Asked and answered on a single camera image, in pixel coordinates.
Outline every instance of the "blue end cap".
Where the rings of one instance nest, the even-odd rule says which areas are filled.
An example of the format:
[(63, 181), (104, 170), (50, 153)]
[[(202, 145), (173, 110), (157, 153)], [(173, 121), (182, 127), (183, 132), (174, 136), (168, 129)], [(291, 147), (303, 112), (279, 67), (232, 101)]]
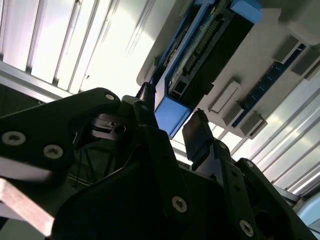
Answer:
[(190, 115), (190, 112), (186, 106), (164, 96), (154, 111), (154, 115), (159, 128), (173, 138)]
[(231, 9), (256, 24), (262, 18), (261, 4), (256, 0), (233, 0)]

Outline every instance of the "corrugated metal wall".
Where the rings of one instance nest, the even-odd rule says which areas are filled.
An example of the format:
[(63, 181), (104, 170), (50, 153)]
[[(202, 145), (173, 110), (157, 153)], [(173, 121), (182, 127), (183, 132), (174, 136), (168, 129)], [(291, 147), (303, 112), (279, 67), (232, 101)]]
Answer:
[(174, 2), (1, 0), (2, 60), (72, 94), (105, 87), (135, 95)]

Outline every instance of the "blue plastic cover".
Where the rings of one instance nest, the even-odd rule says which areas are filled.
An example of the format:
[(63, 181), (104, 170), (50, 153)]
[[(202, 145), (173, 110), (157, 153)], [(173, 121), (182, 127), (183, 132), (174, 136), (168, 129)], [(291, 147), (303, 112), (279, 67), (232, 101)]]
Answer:
[(174, 137), (179, 128), (185, 122), (191, 111), (186, 106), (164, 96), (154, 111), (159, 128), (166, 131), (170, 137)]
[(261, 4), (256, 0), (233, 0), (231, 9), (256, 24), (262, 18)]

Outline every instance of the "white ceiling panel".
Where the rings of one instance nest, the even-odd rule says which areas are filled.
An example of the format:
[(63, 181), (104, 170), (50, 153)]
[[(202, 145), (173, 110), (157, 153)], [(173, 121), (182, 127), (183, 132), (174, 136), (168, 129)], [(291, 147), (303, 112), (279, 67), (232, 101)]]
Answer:
[(120, 98), (135, 95), (140, 89), (135, 79), (173, 3), (119, 1), (102, 44), (94, 51), (81, 90), (99, 86)]
[(229, 151), (232, 152), (232, 150), (240, 143), (242, 140), (242, 137), (239, 137), (232, 132), (227, 132), (226, 135), (221, 139), (222, 142), (226, 144), (226, 146), (229, 148)]
[(296, 182), (294, 182), (289, 188), (288, 191), (300, 195), (310, 186), (314, 185), (315, 182), (318, 182), (319, 184), (320, 181), (320, 165), (318, 165), (315, 168), (310, 169), (303, 177), (299, 178)]
[(84, 46), (84, 39), (90, 27), (90, 20), (94, 18), (94, 8), (98, 4), (97, 2), (98, 0), (87, 0), (74, 6), (78, 10), (73, 10), (75, 12), (74, 22), (69, 24), (69, 28), (73, 31), (69, 33), (69, 40), (65, 40), (60, 62), (54, 76), (58, 80), (59, 88), (69, 89), (77, 61)]
[(170, 143), (171, 143), (172, 147), (186, 153), (186, 146), (183, 143), (180, 143), (175, 140), (170, 140)]
[(296, 179), (300, 179), (305, 174), (308, 173), (310, 169), (313, 169), (319, 164), (320, 156), (320, 146), (319, 142), (317, 144), (317, 147), (314, 148), (310, 153), (305, 155), (302, 159), (299, 159), (299, 162), (292, 166), (292, 168), (285, 174), (283, 174), (276, 182), (275, 184), (285, 189), (291, 184), (294, 183)]
[(218, 139), (225, 130), (220, 126), (215, 126), (212, 130), (213, 136)]
[(308, 154), (309, 150), (314, 145), (318, 144), (320, 133), (319, 119), (316, 126), (311, 128), (306, 134), (304, 134), (303, 137), (297, 137), (298, 141), (293, 144), (287, 151), (285, 151), (269, 168), (265, 170), (264, 174), (270, 181), (274, 181), (282, 173), (285, 173), (291, 166), (293, 166), (297, 161), (303, 158), (303, 156)]
[(38, 40), (34, 51), (34, 60), (31, 63), (31, 74), (48, 83), (52, 83), (56, 72), (59, 57), (73, 6), (79, 3), (74, 0), (47, 0), (39, 5), (41, 13), (38, 21)]
[(315, 130), (309, 129), (310, 126), (317, 123), (320, 119), (320, 105), (316, 106), (312, 109), (312, 112), (306, 113), (305, 111), (302, 112), (303, 117), (301, 121), (296, 120), (292, 121), (293, 124), (289, 124), (283, 131), (277, 135), (273, 141), (269, 144), (272, 145), (272, 147), (266, 147), (269, 148), (266, 151), (263, 149), (263, 152), (266, 153), (266, 155), (261, 159), (261, 161), (256, 160), (256, 158), (253, 158), (253, 161), (257, 164), (257, 166), (262, 170), (265, 171), (267, 168), (270, 167), (270, 165), (278, 160), (279, 157), (283, 156), (283, 154), (286, 153), (287, 150), (292, 149), (292, 147), (295, 145), (297, 141), (300, 139), (304, 139), (304, 136), (309, 132), (314, 132)]
[(83, 79), (86, 75), (88, 65), (92, 59), (95, 49), (100, 47), (103, 40), (104, 33), (109, 26), (109, 16), (114, 11), (114, 7), (118, 5), (118, 1), (100, 0), (93, 8), (93, 17), (90, 20), (88, 31), (84, 38), (83, 47), (77, 59), (73, 75), (71, 77), (71, 83), (69, 91), (72, 94), (77, 94), (80, 90)]
[(34, 31), (39, 0), (2, 1), (6, 14), (2, 15), (3, 61), (25, 71), (29, 56), (31, 39)]
[(291, 141), (294, 141), (313, 123), (320, 115), (319, 106), (320, 96), (316, 97), (309, 105), (303, 106), (303, 110), (281, 131), (279, 134), (254, 158), (261, 169), (264, 168), (264, 162), (271, 161), (272, 155), (277, 150), (284, 149)]

